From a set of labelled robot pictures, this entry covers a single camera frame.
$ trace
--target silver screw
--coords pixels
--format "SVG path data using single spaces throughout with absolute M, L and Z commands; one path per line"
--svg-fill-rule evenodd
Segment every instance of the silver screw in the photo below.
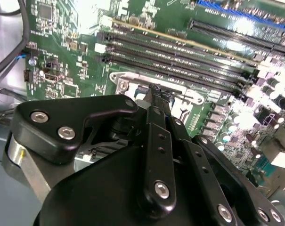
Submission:
M 225 206 L 223 206 L 222 204 L 219 204 L 218 205 L 218 211 L 219 211 L 219 214 L 221 215 L 221 217 L 223 217 L 223 219 L 226 222 L 230 223 L 232 221 L 232 216 L 231 216 L 229 210 L 226 209 Z
M 179 119 L 175 119 L 175 122 L 178 124 L 178 125 L 181 125 L 181 121 Z
M 207 144 L 207 140 L 204 138 L 204 137 L 201 137 L 201 141 L 204 143 L 204 144 Z
M 278 215 L 273 209 L 270 209 L 270 212 L 271 212 L 273 218 L 274 218 L 277 222 L 280 223 L 280 222 L 282 221 L 281 218 L 279 217 L 279 215 Z
M 269 218 L 268 218 L 268 216 L 265 214 L 264 211 L 262 211 L 261 209 L 257 209 L 257 211 L 258 211 L 260 217 L 263 218 L 264 221 L 266 221 L 266 222 L 269 221 Z
M 126 103 L 128 106 L 130 106 L 130 107 L 133 107 L 133 106 L 134 106 L 133 102 L 130 101 L 130 100 L 126 100 L 125 103 Z
M 155 184 L 155 192 L 160 198 L 167 199 L 170 196 L 170 191 L 167 186 L 162 182 L 157 182 Z
M 37 65 L 37 61 L 36 61 L 34 58 L 30 58 L 30 59 L 28 60 L 28 64 L 29 64 L 30 66 L 36 66 L 36 65 Z
M 75 131 L 67 126 L 63 126 L 58 129 L 58 135 L 65 140 L 72 140 L 75 137 Z
M 158 108 L 154 107 L 154 112 L 156 112 L 157 114 L 161 114 L 160 110 Z
M 44 123 L 49 120 L 48 115 L 44 112 L 33 112 L 30 115 L 30 118 L 32 121 L 37 122 L 37 123 Z
M 128 88 L 128 83 L 127 83 L 126 81 L 121 81 L 121 82 L 119 83 L 119 88 L 120 88 L 122 91 L 127 90 L 127 88 Z

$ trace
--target motherboard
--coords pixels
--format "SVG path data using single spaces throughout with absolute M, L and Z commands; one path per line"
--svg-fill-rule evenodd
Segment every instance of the motherboard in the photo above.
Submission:
M 139 100 L 160 83 L 189 135 L 206 135 L 254 184 L 285 168 L 263 150 L 285 131 L 284 0 L 26 3 L 28 100 Z

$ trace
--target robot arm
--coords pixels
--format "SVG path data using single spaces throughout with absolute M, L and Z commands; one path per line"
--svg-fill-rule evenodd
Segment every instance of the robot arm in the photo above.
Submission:
M 206 137 L 189 137 L 169 98 L 152 85 L 138 106 L 123 95 L 19 105 L 4 168 L 43 202 L 35 225 L 284 226 Z M 80 150 L 118 141 L 118 151 L 74 171 Z

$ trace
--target integrated circuit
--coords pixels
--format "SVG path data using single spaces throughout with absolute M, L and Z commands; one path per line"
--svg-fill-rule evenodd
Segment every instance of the integrated circuit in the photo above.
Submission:
M 52 19 L 52 7 L 44 4 L 39 4 L 38 6 L 39 17 L 48 20 Z

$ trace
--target black memory slot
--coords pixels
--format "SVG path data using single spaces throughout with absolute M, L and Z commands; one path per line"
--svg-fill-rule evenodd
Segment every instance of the black memory slot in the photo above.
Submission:
M 248 35 L 240 34 L 237 32 L 229 31 L 227 29 L 213 26 L 210 24 L 202 23 L 199 21 L 192 21 L 190 30 L 199 32 L 212 37 L 220 38 L 228 41 L 235 41 L 242 45 L 248 46 L 252 49 L 259 51 L 274 51 L 277 55 L 285 56 L 285 46 L 273 43 L 270 41 L 261 40 Z
M 229 74 L 235 74 L 235 75 L 240 75 L 244 73 L 244 70 L 239 69 L 239 68 L 235 68 L 220 62 L 215 62 L 212 60 L 207 60 L 205 58 L 202 58 L 202 56 L 210 56 L 211 54 L 209 53 L 205 53 L 201 50 L 196 50 L 193 48 L 189 48 L 189 47 L 185 47 L 185 46 L 179 46 L 176 43 L 167 41 L 167 40 L 162 40 L 162 39 L 158 39 L 158 38 L 154 38 L 154 37 L 150 37 L 150 36 L 146 36 L 137 32 L 129 32 L 132 35 L 135 36 L 142 36 L 142 38 L 144 38 L 145 41 L 143 40 L 138 40 L 135 39 L 134 37 L 131 36 L 126 36 L 126 35 L 122 35 L 122 34 L 116 34 L 116 33 L 110 33 L 110 32 L 103 32 L 104 35 L 111 35 L 112 38 L 108 41 L 120 41 L 120 42 L 127 42 L 129 44 L 133 44 L 133 45 L 139 45 L 145 48 L 151 48 L 153 50 L 157 50 L 157 51 L 161 51 L 163 53 L 168 53 L 168 54 L 173 54 L 175 56 L 178 57 L 183 57 L 186 59 L 189 59 L 190 61 L 192 61 L 195 64 L 202 64 L 204 66 L 210 66 L 212 68 L 215 68 L 217 70 L 221 70 L 221 71 L 225 71 Z
M 160 37 L 151 37 L 151 36 L 146 36 L 144 34 L 141 34 L 139 32 L 135 32 L 135 31 L 132 31 L 132 30 L 129 30 L 128 28 L 124 28 L 124 27 L 118 27 L 118 28 L 115 28 L 116 30 L 118 31 L 121 31 L 121 32 L 124 32 L 125 34 L 127 35 L 133 35 L 134 37 L 141 37 L 143 39 L 147 38 L 149 40 L 155 40 L 155 41 L 160 41 L 160 42 L 164 42 L 164 43 L 169 43 L 171 45 L 176 45 L 175 43 L 171 42 L 171 41 L 168 41 L 168 40 L 164 40 L 164 39 L 161 39 Z M 249 62 L 243 62 L 243 61 L 237 61 L 237 60 L 234 60 L 234 59 L 229 59 L 228 57 L 223 57 L 223 56 L 218 56 L 218 55 L 214 55 L 212 53 L 209 53 L 209 52 L 205 52 L 204 50 L 198 48 L 198 47 L 184 47 L 184 48 L 189 48 L 191 49 L 191 51 L 195 52 L 195 53 L 199 53 L 199 54 L 202 54 L 202 55 L 205 55 L 205 56 L 208 56 L 208 57 L 215 57 L 216 59 L 220 59 L 220 60 L 228 60 L 228 61 L 231 61 L 233 63 L 241 63 L 241 64 L 244 64 L 244 65 L 248 65 L 250 67 L 254 67 L 256 68 L 257 67 L 257 64 L 252 64 L 252 63 L 249 63 Z M 212 64 L 213 62 L 211 60 L 206 60 L 208 62 L 208 64 Z M 223 63 L 218 63 L 219 65 L 217 65 L 217 67 L 221 67 L 225 64 Z
M 222 92 L 224 94 L 237 95 L 237 94 L 241 93 L 241 90 L 239 90 L 239 89 L 234 89 L 234 88 L 224 87 L 224 86 L 221 86 L 219 84 L 214 84 L 214 83 L 211 83 L 210 81 L 207 81 L 206 78 L 198 78 L 197 75 L 194 75 L 192 77 L 191 73 L 189 75 L 189 74 L 182 74 L 179 72 L 168 71 L 166 68 L 158 67 L 158 65 L 155 65 L 155 66 L 154 65 L 148 65 L 148 64 L 137 62 L 134 60 L 126 59 L 126 58 L 121 57 L 121 56 L 113 56 L 113 55 L 110 55 L 110 57 L 101 56 L 100 58 L 97 57 L 97 59 L 100 59 L 100 62 L 103 62 L 103 63 L 113 62 L 113 63 L 117 63 L 118 65 L 124 65 L 127 67 L 131 67 L 133 69 L 138 69 L 138 70 L 144 71 L 144 72 L 159 74 L 159 75 L 174 78 L 177 80 L 189 81 L 192 83 L 202 85 L 202 86 L 207 87 L 209 89 L 217 90 L 217 91 Z
M 139 50 L 128 49 L 126 47 L 121 47 L 121 46 L 114 46 L 113 51 L 117 52 L 117 53 L 124 54 L 128 57 L 132 57 L 133 59 L 140 57 L 142 60 L 148 59 L 152 62 L 162 63 L 165 66 L 170 66 L 170 67 L 173 67 L 175 69 L 179 69 L 179 70 L 184 69 L 184 70 L 189 71 L 189 72 L 195 72 L 199 76 L 206 76 L 208 78 L 212 77 L 214 80 L 220 81 L 221 83 L 226 82 L 226 84 L 233 84 L 236 86 L 237 83 L 239 82 L 238 79 L 235 79 L 232 77 L 228 77 L 228 76 L 224 76 L 221 74 L 209 72 L 206 70 L 194 68 L 194 67 L 191 67 L 191 66 L 188 66 L 185 64 L 181 64 L 179 62 L 173 62 L 171 59 L 164 59 L 164 58 L 161 58 L 160 56 L 153 56 L 153 55 L 150 55 L 146 52 L 141 52 Z

